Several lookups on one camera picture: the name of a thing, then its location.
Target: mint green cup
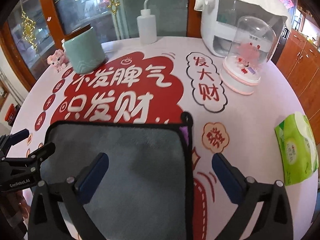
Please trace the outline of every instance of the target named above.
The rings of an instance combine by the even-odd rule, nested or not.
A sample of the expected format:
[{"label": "mint green cup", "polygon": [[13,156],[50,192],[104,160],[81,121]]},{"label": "mint green cup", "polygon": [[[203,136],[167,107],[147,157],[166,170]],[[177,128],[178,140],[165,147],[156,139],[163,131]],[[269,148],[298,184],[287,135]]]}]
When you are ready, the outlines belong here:
[{"label": "mint green cup", "polygon": [[65,41],[62,46],[73,66],[73,70],[78,74],[91,72],[106,59],[106,55],[92,27]]}]

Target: pink toy figurine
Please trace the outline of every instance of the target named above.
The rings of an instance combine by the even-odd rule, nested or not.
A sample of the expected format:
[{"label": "pink toy figurine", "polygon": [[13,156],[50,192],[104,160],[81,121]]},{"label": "pink toy figurine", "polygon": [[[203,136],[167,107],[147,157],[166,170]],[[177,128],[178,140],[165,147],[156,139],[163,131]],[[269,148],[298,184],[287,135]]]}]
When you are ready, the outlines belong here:
[{"label": "pink toy figurine", "polygon": [[258,60],[260,56],[260,45],[256,47],[252,46],[252,43],[241,43],[240,46],[237,47],[238,53],[238,61],[243,64],[245,67],[249,67],[249,65],[253,69],[257,69]]},{"label": "pink toy figurine", "polygon": [[66,63],[68,62],[69,60],[62,49],[57,49],[53,55],[50,55],[47,58],[47,63],[54,66],[58,72],[61,69],[64,69],[67,66]]}]

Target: round table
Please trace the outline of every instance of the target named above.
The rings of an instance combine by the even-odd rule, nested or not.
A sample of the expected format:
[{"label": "round table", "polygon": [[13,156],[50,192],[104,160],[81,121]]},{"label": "round table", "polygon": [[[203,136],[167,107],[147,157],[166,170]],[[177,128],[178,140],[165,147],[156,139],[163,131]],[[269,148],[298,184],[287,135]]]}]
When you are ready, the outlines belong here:
[{"label": "round table", "polygon": [[[163,37],[150,45],[127,39],[102,46],[109,61],[88,75],[75,74],[70,66],[59,73],[52,67],[44,72],[12,128],[12,133],[27,128],[31,135],[13,146],[9,157],[36,150],[57,120],[177,123],[180,113],[188,111],[194,119],[195,240],[214,239],[237,208],[212,170],[214,153],[222,152],[245,177],[270,184],[284,180],[274,128],[303,109],[271,61],[254,94],[243,96],[223,84],[218,74],[222,58],[211,55],[201,39]],[[218,132],[208,138],[208,130]],[[314,212],[317,172],[286,190],[294,239],[300,239]],[[30,190],[24,195],[30,204]],[[259,203],[242,238],[250,235],[261,207]]]}]

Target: microfiber cloth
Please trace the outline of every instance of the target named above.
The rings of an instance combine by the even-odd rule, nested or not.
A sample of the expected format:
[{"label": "microfiber cloth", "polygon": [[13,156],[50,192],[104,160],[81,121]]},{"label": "microfiber cloth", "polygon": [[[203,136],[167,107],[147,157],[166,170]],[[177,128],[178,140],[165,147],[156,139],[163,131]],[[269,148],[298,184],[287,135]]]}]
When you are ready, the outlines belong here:
[{"label": "microfiber cloth", "polygon": [[[186,228],[192,224],[193,207],[187,210],[186,204],[193,205],[192,199],[186,201],[193,196],[186,190],[192,179],[186,169],[191,153],[188,142],[182,143],[190,135],[182,134],[139,126],[54,125],[46,143],[55,143],[56,150],[42,163],[41,177],[48,184],[63,182],[104,152],[109,169],[84,209],[106,239],[192,239]],[[71,222],[64,204],[59,204],[64,219]]]}]

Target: tissue packet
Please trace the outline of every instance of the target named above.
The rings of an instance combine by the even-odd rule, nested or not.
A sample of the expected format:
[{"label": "tissue packet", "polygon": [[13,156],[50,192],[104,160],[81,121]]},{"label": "tissue packet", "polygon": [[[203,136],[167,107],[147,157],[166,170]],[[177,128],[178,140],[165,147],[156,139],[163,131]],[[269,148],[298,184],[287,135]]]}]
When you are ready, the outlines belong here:
[{"label": "tissue packet", "polygon": [[282,156],[285,185],[300,183],[311,177],[319,167],[319,160],[307,117],[300,112],[291,114],[275,131]]}]

